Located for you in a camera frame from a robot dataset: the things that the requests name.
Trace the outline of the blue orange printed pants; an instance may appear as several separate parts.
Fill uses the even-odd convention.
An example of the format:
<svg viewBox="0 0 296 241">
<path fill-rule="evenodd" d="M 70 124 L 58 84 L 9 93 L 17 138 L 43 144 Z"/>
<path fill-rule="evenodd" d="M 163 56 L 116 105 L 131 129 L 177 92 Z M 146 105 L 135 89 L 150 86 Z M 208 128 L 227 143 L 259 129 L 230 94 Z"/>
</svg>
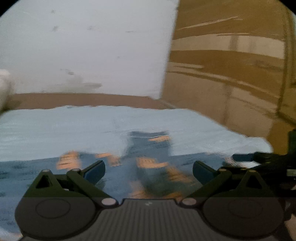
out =
<svg viewBox="0 0 296 241">
<path fill-rule="evenodd" d="M 1 162 L 1 238 L 19 232 L 14 218 L 16 206 L 27 188 L 44 169 L 54 174 L 84 169 L 102 161 L 101 170 L 91 173 L 96 187 L 118 201 L 124 198 L 182 198 L 201 187 L 194 178 L 193 164 L 201 161 L 217 170 L 227 156 L 210 153 L 172 156 L 165 132 L 131 132 L 122 157 L 109 153 L 69 152 L 60 157 Z"/>
</svg>

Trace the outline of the light blue bed sheet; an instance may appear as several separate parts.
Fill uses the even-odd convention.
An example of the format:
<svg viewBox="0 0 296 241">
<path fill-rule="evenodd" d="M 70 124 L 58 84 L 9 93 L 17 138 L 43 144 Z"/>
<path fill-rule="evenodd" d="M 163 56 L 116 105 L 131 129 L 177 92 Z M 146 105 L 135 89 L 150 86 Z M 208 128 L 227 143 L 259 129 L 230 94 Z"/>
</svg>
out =
<svg viewBox="0 0 296 241">
<path fill-rule="evenodd" d="M 60 157 L 69 152 L 122 157 L 131 132 L 165 132 L 170 154 L 227 156 L 272 152 L 264 138 L 247 137 L 188 109 L 126 106 L 20 109 L 1 115 L 1 162 Z"/>
</svg>

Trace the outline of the cream folded comforter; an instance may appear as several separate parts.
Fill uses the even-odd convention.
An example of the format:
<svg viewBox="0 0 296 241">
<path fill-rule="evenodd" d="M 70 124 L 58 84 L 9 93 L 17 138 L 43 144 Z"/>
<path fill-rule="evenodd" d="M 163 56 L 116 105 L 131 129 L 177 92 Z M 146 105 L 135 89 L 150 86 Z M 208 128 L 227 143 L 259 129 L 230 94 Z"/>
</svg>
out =
<svg viewBox="0 0 296 241">
<path fill-rule="evenodd" d="M 8 70 L 0 70 L 0 108 L 3 111 L 11 92 L 13 91 L 13 83 L 11 81 L 11 75 Z"/>
</svg>

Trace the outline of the brown wooden bed frame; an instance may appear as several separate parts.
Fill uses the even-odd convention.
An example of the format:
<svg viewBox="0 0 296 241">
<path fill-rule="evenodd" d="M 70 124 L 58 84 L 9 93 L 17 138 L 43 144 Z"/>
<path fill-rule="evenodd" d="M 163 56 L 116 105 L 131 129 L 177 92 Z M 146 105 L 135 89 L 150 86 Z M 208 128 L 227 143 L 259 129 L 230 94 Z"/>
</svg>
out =
<svg viewBox="0 0 296 241">
<path fill-rule="evenodd" d="M 51 109 L 62 106 L 129 106 L 132 108 L 171 109 L 161 100 L 148 96 L 98 93 L 22 93 L 9 97 L 4 110 Z"/>
</svg>

